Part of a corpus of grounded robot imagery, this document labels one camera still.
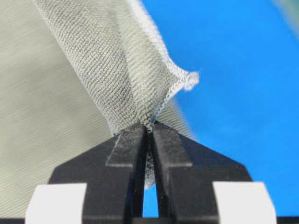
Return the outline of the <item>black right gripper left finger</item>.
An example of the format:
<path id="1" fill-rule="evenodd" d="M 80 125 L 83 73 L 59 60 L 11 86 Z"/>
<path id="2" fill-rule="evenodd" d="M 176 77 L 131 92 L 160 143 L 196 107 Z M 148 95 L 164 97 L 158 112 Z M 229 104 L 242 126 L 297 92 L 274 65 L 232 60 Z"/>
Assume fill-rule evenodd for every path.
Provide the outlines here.
<path id="1" fill-rule="evenodd" d="M 48 183 L 86 183 L 85 224 L 129 224 L 142 216 L 147 130 L 136 123 L 57 166 Z"/>

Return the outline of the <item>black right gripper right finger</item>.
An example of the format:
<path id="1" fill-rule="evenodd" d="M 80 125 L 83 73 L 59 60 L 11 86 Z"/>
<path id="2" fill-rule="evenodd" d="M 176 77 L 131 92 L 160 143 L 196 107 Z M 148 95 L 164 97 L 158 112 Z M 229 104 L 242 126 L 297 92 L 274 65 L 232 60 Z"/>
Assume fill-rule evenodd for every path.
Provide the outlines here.
<path id="1" fill-rule="evenodd" d="M 158 213 L 172 224 L 218 224 L 214 181 L 250 182 L 240 163 L 157 122 L 152 153 Z"/>

